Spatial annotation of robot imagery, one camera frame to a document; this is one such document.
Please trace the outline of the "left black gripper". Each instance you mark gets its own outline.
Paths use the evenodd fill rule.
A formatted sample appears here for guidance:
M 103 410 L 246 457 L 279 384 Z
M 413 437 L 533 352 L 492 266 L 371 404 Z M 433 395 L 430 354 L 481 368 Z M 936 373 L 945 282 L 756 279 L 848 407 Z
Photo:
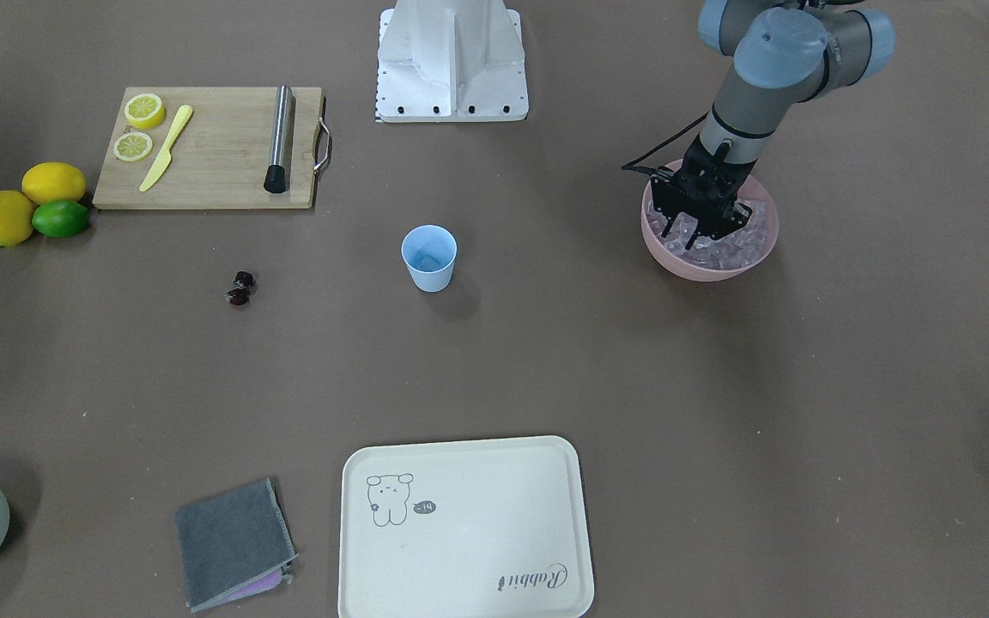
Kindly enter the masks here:
M 727 161 L 734 138 L 725 138 L 713 151 L 695 141 L 683 157 L 679 171 L 659 166 L 649 175 L 652 204 L 657 212 L 659 238 L 666 241 L 679 215 L 689 215 L 697 227 L 688 228 L 684 251 L 705 251 L 726 236 L 745 227 L 753 210 L 737 200 L 737 193 L 752 171 L 752 163 Z

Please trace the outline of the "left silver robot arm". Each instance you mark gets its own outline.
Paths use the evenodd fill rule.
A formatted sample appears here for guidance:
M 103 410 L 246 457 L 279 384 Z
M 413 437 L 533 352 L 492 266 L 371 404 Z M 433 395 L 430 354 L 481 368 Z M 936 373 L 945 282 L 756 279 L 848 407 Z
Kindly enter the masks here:
M 690 244 L 749 223 L 739 188 L 792 106 L 878 74 L 896 41 L 890 17 L 859 1 L 707 1 L 698 33 L 731 69 L 679 169 L 648 171 L 662 236 L 689 216 Z

